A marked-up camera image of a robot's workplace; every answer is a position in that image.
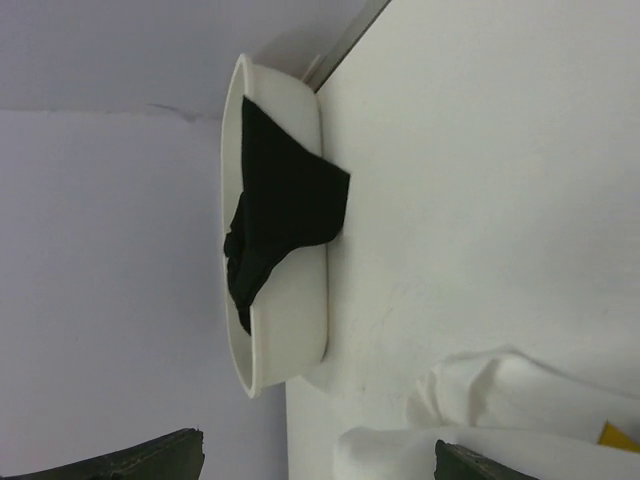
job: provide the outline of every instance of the yellow object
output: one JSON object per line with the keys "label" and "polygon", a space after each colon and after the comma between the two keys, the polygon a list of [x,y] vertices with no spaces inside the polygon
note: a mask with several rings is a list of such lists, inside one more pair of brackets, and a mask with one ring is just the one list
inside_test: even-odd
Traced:
{"label": "yellow object", "polygon": [[598,445],[617,448],[618,450],[626,450],[627,452],[640,453],[640,444],[633,441],[624,432],[620,431],[609,422],[604,426]]}

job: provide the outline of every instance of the white surface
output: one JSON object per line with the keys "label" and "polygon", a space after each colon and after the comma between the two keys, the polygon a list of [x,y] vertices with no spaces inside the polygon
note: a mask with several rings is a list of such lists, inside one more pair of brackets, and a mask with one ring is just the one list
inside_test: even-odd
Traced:
{"label": "white surface", "polygon": [[358,428],[336,447],[335,480],[424,480],[436,469],[438,440],[480,453],[532,478],[637,478],[640,455],[539,432],[436,428],[377,432]]}
{"label": "white surface", "polygon": [[282,392],[227,342],[219,131],[0,112],[1,475],[199,427],[203,480],[286,478]]}
{"label": "white surface", "polygon": [[[320,155],[320,111],[301,81],[241,55],[222,120],[222,229],[230,230],[242,194],[242,105],[245,96],[308,151]],[[250,307],[251,335],[225,288],[233,359],[247,394],[308,372],[327,345],[327,248],[301,248],[282,260]]]}
{"label": "white surface", "polygon": [[0,108],[222,117],[242,52],[300,76],[364,0],[6,0]]}
{"label": "white surface", "polygon": [[461,351],[510,343],[640,393],[639,14],[394,0],[323,87],[324,154],[353,176],[326,361],[288,386],[321,412],[289,407],[310,459],[292,480],[330,477],[312,452],[339,427],[402,426],[418,376]]}
{"label": "white surface", "polygon": [[406,417],[416,429],[526,430],[592,445],[608,421],[640,438],[640,396],[578,381],[513,349],[461,353],[436,363],[416,382]]}

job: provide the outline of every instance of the bowl rim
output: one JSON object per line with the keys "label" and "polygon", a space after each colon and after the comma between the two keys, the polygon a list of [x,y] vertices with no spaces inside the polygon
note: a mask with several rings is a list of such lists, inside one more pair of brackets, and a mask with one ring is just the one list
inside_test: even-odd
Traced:
{"label": "bowl rim", "polygon": [[[237,105],[242,105],[242,102],[238,102],[237,97],[237,83],[242,81],[242,94],[243,96],[248,97],[251,100],[254,100],[254,92],[255,92],[255,73],[254,73],[254,64],[251,58],[246,54],[241,54],[236,61],[236,65],[231,76],[231,81],[229,82],[229,89],[227,91],[227,98],[225,101],[224,113],[222,117],[221,124],[221,135],[220,135],[220,171],[221,171],[221,185],[224,185],[224,162],[225,158],[223,155],[223,151],[225,148],[225,137],[227,136],[227,131],[229,128],[228,122],[226,121],[228,117],[228,113],[231,108],[236,108]],[[224,208],[225,208],[225,189],[221,188],[221,201],[222,201],[222,212],[221,212],[221,223],[222,223],[222,242],[224,245],[224,237],[228,230],[228,226],[225,222],[224,216]],[[262,365],[262,344],[259,339],[262,336],[262,326],[261,322],[256,321],[256,312],[253,308],[251,311],[251,331],[252,334],[250,336],[251,341],[251,384],[247,384],[247,380],[245,379],[245,375],[243,375],[240,365],[237,360],[238,353],[236,352],[236,348],[234,348],[235,341],[231,338],[232,328],[230,327],[230,323],[232,321],[238,321],[237,315],[230,315],[230,309],[235,309],[235,305],[230,305],[233,303],[233,300],[230,299],[229,296],[229,285],[227,281],[226,270],[223,268],[223,277],[224,277],[224,288],[225,288],[225,317],[227,320],[227,335],[229,340],[229,347],[231,349],[231,356],[233,357],[233,364],[236,369],[236,373],[240,378],[240,383],[244,387],[247,395],[250,398],[255,398],[260,395],[262,391],[263,384],[263,365]]]}

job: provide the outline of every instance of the black object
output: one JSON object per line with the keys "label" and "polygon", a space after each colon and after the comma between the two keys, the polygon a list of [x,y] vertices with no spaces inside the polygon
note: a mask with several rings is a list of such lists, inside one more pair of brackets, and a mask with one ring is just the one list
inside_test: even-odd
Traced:
{"label": "black object", "polygon": [[248,98],[242,102],[242,180],[224,243],[240,323],[271,271],[291,251],[333,240],[344,223],[350,175],[314,155]]}
{"label": "black object", "polygon": [[198,480],[202,432],[183,429],[90,460],[5,480]]}
{"label": "black object", "polygon": [[436,480],[537,480],[462,445],[438,440]]}

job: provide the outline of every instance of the crumpled white fabric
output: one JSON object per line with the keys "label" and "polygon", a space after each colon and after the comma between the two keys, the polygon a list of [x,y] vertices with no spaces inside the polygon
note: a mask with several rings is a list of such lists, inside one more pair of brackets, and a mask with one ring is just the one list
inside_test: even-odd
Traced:
{"label": "crumpled white fabric", "polygon": [[[582,471],[563,471],[560,476],[558,471],[554,471],[548,478],[605,478],[606,472],[613,471],[607,470],[609,466],[622,463],[631,469],[629,471],[640,472],[640,455],[608,451],[586,443],[583,445],[586,450],[581,446],[576,450],[572,440],[563,438],[573,437],[594,444],[607,420],[631,436],[640,438],[640,398],[573,379],[513,349],[461,354],[437,363],[418,380],[407,401],[406,418],[414,430],[376,432],[360,428],[345,433],[335,447],[334,479],[431,478],[429,475],[435,463],[435,439],[432,437],[442,435],[442,430],[434,428],[443,426],[493,427],[510,429],[507,434],[521,435],[527,432],[513,430],[543,432],[552,437],[543,442],[541,448],[557,442],[558,448],[566,444],[573,453],[585,452],[580,453],[573,463],[566,459],[557,465],[561,470],[564,467],[584,467]],[[503,442],[500,447],[495,443],[495,437],[500,436],[496,432],[458,428],[451,434],[456,437],[454,440],[466,438],[471,442],[466,446],[475,447],[476,451],[489,448],[493,442],[493,447],[485,454],[499,460],[500,455],[507,453],[512,445],[511,442]],[[474,444],[473,438],[481,440]],[[526,460],[519,452],[527,451],[526,448],[515,448],[515,460]],[[615,455],[623,456],[612,460]],[[535,455],[528,459],[531,463],[538,460]],[[612,465],[602,464],[608,461]],[[510,466],[526,468],[527,462],[524,463]],[[546,463],[543,461],[537,468],[545,468]],[[619,478],[637,476],[627,473]]]}
{"label": "crumpled white fabric", "polygon": [[413,428],[509,428],[595,443],[607,420],[637,437],[640,398],[590,385],[516,350],[501,349],[456,355],[434,365],[409,396],[406,418]]}
{"label": "crumpled white fabric", "polygon": [[522,430],[441,427],[429,430],[345,433],[334,452],[334,480],[426,480],[433,478],[438,440],[464,445],[539,479],[633,479],[640,455],[580,440]]}

